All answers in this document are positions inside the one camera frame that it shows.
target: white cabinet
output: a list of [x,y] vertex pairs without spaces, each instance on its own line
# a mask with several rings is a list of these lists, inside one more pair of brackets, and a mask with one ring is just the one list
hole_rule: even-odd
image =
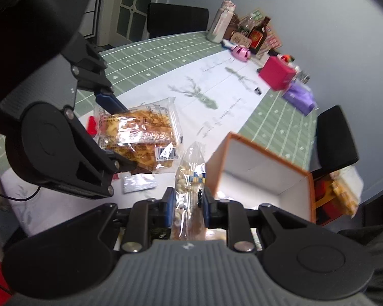
[[87,9],[82,17],[79,32],[85,38],[96,36],[100,0],[89,0]]

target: green checkered tablecloth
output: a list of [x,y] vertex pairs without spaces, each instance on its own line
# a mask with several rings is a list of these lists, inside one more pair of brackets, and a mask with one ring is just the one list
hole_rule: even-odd
[[[207,41],[204,32],[177,34],[146,40],[102,52],[108,62],[106,76],[116,96],[191,62],[221,52],[219,44]],[[303,116],[281,97],[268,91],[239,133],[307,170],[316,129],[316,113]],[[95,97],[77,91],[75,114],[93,110]],[[0,174],[9,168],[0,135]]]

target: pink box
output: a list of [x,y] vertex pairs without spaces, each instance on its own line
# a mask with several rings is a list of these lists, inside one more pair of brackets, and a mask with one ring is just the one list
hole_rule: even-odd
[[259,76],[264,79],[274,91],[287,89],[296,71],[282,62],[278,57],[271,56]]

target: door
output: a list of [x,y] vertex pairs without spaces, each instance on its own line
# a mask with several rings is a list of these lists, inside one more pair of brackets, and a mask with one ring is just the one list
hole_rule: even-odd
[[146,28],[147,6],[150,1],[115,0],[109,32],[110,45],[119,47],[142,40]]

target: small white packet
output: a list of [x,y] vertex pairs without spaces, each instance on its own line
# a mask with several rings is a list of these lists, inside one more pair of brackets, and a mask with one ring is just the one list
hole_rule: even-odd
[[122,176],[122,191],[123,193],[147,190],[158,185],[153,174],[136,174],[131,176],[126,173]]

